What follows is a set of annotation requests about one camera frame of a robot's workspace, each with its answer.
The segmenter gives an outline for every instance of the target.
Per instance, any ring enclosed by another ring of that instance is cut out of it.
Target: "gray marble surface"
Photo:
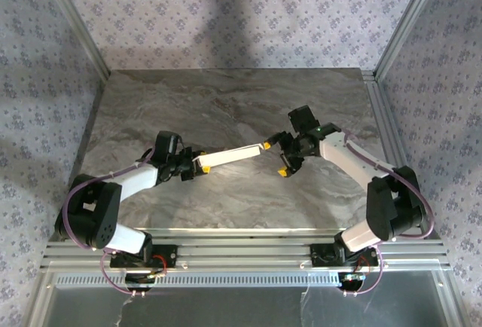
[[[159,130],[207,152],[263,142],[292,131],[288,112],[309,105],[323,124],[354,132],[383,157],[359,69],[116,71],[109,78],[82,171],[129,166]],[[171,180],[125,200],[119,220],[149,228],[338,228],[365,215],[365,193],[335,165],[305,161],[289,179],[277,173],[278,147]]]

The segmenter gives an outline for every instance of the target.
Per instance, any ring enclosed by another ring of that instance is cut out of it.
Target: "purple cable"
[[[375,289],[376,286],[378,286],[378,283],[380,283],[381,279],[382,279],[382,274],[383,274],[383,256],[382,256],[382,252],[378,249],[378,246],[375,246],[374,247],[375,250],[377,251],[377,254],[378,254],[378,258],[380,258],[380,272],[378,273],[378,277],[377,277],[377,280],[375,280],[375,283],[369,287],[369,288],[366,288],[364,291],[360,291],[360,292],[351,292],[351,291],[344,291],[348,294],[351,294],[351,295],[363,295],[365,293],[369,293],[371,291],[373,291]]]
[[[358,157],[360,160],[363,160],[368,165],[374,167],[375,169],[382,170],[383,172],[389,174],[392,178],[401,182],[412,193],[414,193],[416,195],[416,197],[418,197],[420,199],[423,206],[425,207],[427,215],[429,216],[429,229],[425,233],[422,233],[420,235],[400,234],[400,236],[405,237],[405,238],[410,238],[410,239],[423,239],[425,237],[428,237],[434,230],[435,219],[434,219],[434,213],[432,212],[432,208],[430,207],[427,199],[425,199],[424,196],[422,195],[422,193],[420,193],[420,191],[417,188],[415,188],[412,184],[410,184],[405,178],[399,176],[399,174],[397,174],[397,173],[394,173],[393,170],[387,169],[387,168],[375,163],[374,161],[372,161],[368,157],[366,157],[363,154],[361,154],[360,152],[356,151],[350,144],[347,143],[349,135],[352,135],[352,134],[350,132],[346,132],[346,131],[344,131],[344,133],[345,133],[345,139],[344,139],[343,142],[344,142],[346,148],[348,148],[348,150],[350,150],[356,157]]]
[[[81,184],[75,186],[68,194],[67,194],[67,198],[66,198],[66,201],[64,202],[63,204],[63,207],[62,207],[62,219],[63,219],[63,224],[66,228],[66,232],[67,234],[69,235],[70,239],[72,239],[74,241],[75,244],[77,244],[78,246],[80,246],[82,249],[91,249],[90,246],[87,246],[85,244],[83,244],[74,234],[73,230],[72,230],[72,227],[70,226],[70,223],[69,223],[69,202],[71,200],[71,198],[74,196],[75,193],[77,193],[79,190],[81,190],[82,188],[85,188],[87,187],[88,185],[90,184],[93,184],[94,182],[103,182],[104,180],[106,179],[112,179],[112,178],[117,178],[118,176],[122,176],[124,174],[127,174],[135,169],[138,169],[140,167],[143,167],[152,157],[152,155],[154,154],[154,148],[152,148],[151,152],[149,152],[149,154],[145,157],[145,159],[138,163],[138,164],[134,164],[132,165],[131,167],[127,167],[126,169],[123,169],[123,170],[120,170],[120,171],[117,171],[116,173],[111,173],[111,174],[108,174],[108,175],[104,175],[104,176],[99,176],[97,178],[94,178],[94,179],[91,179],[91,180],[88,180],[86,182],[82,182]]]
[[[131,295],[132,292],[129,292],[125,289],[122,289],[120,286],[118,286],[117,284],[114,283],[113,280],[111,280],[111,278],[107,275],[107,273],[105,272],[105,268],[104,268],[104,261],[105,261],[105,257],[107,257],[108,253],[106,251],[104,251],[104,254],[102,255],[102,257],[100,258],[100,271],[102,272],[102,275],[104,276],[104,278],[107,280],[107,283],[110,284],[112,287],[114,287],[115,290],[121,292],[121,293],[124,293],[126,295]]]

